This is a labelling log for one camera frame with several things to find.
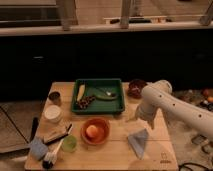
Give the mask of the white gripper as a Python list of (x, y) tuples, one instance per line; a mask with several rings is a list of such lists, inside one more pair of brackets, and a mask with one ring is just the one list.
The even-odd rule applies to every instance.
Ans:
[(148, 102), (142, 101), (136, 108), (135, 117), (142, 119), (154, 129), (154, 119), (156, 117), (158, 108), (149, 104)]

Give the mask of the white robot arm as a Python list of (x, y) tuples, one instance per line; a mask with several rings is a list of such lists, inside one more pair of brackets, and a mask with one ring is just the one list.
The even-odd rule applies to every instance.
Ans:
[(142, 101), (135, 116), (153, 124), (157, 110), (161, 108), (213, 141), (213, 112), (179, 100), (171, 93), (172, 85), (167, 80), (148, 83), (141, 91)]

